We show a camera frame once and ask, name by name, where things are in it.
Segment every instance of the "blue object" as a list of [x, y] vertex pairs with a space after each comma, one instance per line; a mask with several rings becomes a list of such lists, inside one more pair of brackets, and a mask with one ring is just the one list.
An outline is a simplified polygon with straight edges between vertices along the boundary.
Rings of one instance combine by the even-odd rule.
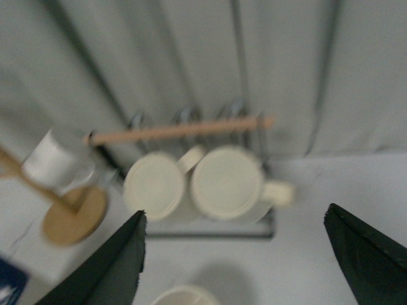
[[0, 258], [0, 305], [14, 305], [21, 296], [28, 276]]

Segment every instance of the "mug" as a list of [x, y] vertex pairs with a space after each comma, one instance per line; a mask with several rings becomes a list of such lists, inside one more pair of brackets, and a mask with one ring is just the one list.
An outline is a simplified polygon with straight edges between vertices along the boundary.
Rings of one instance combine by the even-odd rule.
[[132, 212], [144, 210], [148, 221], [191, 222], [202, 216], [192, 203], [187, 173], [205, 156], [192, 147], [176, 160], [165, 152], [151, 152], [137, 160], [124, 182], [123, 196]]
[[254, 223], [273, 205], [289, 204], [294, 187], [266, 180], [252, 152], [222, 146], [204, 156], [195, 168], [191, 195], [198, 209], [210, 218]]
[[150, 305], [220, 305], [220, 302], [202, 287], [183, 285], [167, 290]]
[[90, 180], [95, 163], [82, 136], [67, 126], [55, 126], [22, 164], [22, 173], [45, 188], [83, 184]]

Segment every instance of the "cup rim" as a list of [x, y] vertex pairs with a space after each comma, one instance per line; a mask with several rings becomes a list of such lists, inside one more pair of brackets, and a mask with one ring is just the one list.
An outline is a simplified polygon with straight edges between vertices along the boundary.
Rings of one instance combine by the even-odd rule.
[[[253, 166], [255, 166], [258, 169], [258, 176], [256, 177], [258, 180], [258, 187], [256, 188], [256, 191], [253, 192], [251, 197], [239, 208], [234, 209], [231, 212], [220, 212], [220, 211], [215, 211], [212, 207], [208, 207], [208, 204], [203, 203], [202, 200], [200, 199], [200, 194], [197, 190], [197, 177], [200, 173], [201, 168], [205, 166], [205, 163], [213, 157], [213, 155], [217, 155], [219, 153], [223, 152], [239, 152], [241, 155], [244, 155], [245, 158], [247, 158], [248, 161], [252, 163]], [[263, 192], [264, 189], [264, 182], [265, 182], [265, 177], [263, 172], [261, 171], [261, 167], [259, 164], [259, 161], [255, 157], [254, 153], [251, 151], [248, 151], [247, 149], [243, 149], [240, 146], [233, 146], [233, 145], [225, 145], [221, 146], [218, 148], [213, 149], [212, 151], [208, 152], [206, 156], [202, 158], [202, 160], [199, 162], [197, 167], [195, 168], [192, 178], [191, 178], [191, 196], [193, 198], [193, 201], [195, 202], [196, 206], [205, 214], [207, 214], [210, 217], [219, 219], [219, 220], [232, 220], [239, 218], [243, 215], [245, 215], [248, 211], [250, 211], [258, 202], [258, 200], [261, 197], [261, 193]]]
[[167, 207], [161, 211], [160, 213], [156, 213], [156, 214], [147, 214], [148, 216], [148, 220], [150, 221], [159, 221], [159, 220], [163, 220], [165, 218], [167, 218], [169, 215], [172, 214], [172, 212], [174, 212], [176, 210], [176, 208], [179, 206], [180, 202], [183, 200], [184, 196], [185, 196], [185, 192], [186, 192], [186, 176], [185, 174], [183, 174], [182, 170], [180, 169], [180, 167], [177, 164], [177, 160], [171, 156], [170, 154], [167, 154], [166, 152], [150, 152], [147, 155], [141, 157], [140, 159], [138, 159], [130, 168], [130, 170], [128, 171], [124, 183], [123, 183], [123, 197], [125, 199], [125, 203], [127, 205], [127, 207], [130, 210], [134, 210], [134, 205], [131, 203], [132, 199], [129, 197], [130, 194], [128, 192], [128, 190], [131, 188], [130, 186], [130, 181], [133, 177], [133, 175], [136, 173], [136, 171], [138, 170], [138, 168], [145, 162], [150, 162], [151, 159], [156, 159], [156, 158], [160, 158], [161, 160], [165, 160], [166, 162], [169, 162], [171, 164], [174, 165], [174, 173], [176, 173], [176, 175], [178, 176], [177, 178], [181, 181], [181, 184], [178, 185], [177, 188], [177, 192], [176, 192], [176, 196], [175, 198], [167, 205]]
[[211, 302], [211, 305], [221, 305], [219, 301], [206, 289], [195, 286], [195, 285], [180, 285], [174, 288], [171, 288], [161, 295], [159, 295], [150, 305], [157, 305], [158, 302], [164, 300], [164, 298], [168, 297], [171, 294], [175, 294], [178, 292], [191, 292], [199, 297], [204, 298], [206, 301]]

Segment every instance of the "mug rack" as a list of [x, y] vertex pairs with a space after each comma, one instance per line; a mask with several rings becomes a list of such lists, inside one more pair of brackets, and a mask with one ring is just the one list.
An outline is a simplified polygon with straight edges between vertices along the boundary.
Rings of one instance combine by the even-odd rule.
[[[257, 132], [259, 142], [259, 157], [263, 171], [267, 177], [271, 176], [271, 167], [268, 160], [266, 143], [266, 129], [274, 124], [274, 118], [260, 114], [257, 117], [247, 116], [241, 100], [234, 100], [226, 105], [219, 113], [217, 120], [201, 122], [200, 112], [193, 107], [182, 108], [173, 119], [172, 126], [152, 127], [151, 120], [146, 122], [144, 113], [138, 111], [128, 124], [128, 130], [118, 133], [91, 133], [83, 142], [102, 151], [107, 161], [121, 171], [120, 176], [124, 179], [125, 173], [109, 154], [107, 145], [122, 142], [134, 142], [143, 153], [157, 150], [159, 140], [177, 138], [181, 146], [187, 150], [192, 145], [188, 144], [187, 138], [194, 137], [197, 142], [207, 144], [206, 138], [210, 135], [228, 134], [229, 141], [235, 145], [252, 149], [251, 134]], [[152, 149], [147, 143], [153, 143]], [[147, 226], [148, 238], [228, 238], [228, 239], [264, 239], [273, 238], [275, 232], [275, 212], [271, 209], [261, 220], [255, 224], [243, 225], [233, 222], [221, 222], [202, 217], [191, 224], [177, 227], [168, 227], [165, 224], [150, 223]]]

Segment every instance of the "mug handle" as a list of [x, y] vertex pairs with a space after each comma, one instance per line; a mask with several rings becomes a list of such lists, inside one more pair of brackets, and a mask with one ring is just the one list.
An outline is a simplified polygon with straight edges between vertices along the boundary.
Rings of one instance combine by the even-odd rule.
[[69, 188], [75, 188], [87, 183], [94, 175], [96, 169], [96, 164], [90, 159], [86, 159], [82, 162], [81, 167], [75, 173], [75, 177], [69, 183]]
[[263, 194], [261, 195], [261, 201], [270, 202], [270, 208], [272, 206], [286, 207], [293, 203], [294, 197], [294, 184], [277, 180], [269, 180], [265, 183]]
[[206, 155], [206, 149], [202, 145], [195, 145], [182, 156], [177, 164], [184, 173], [188, 173]]

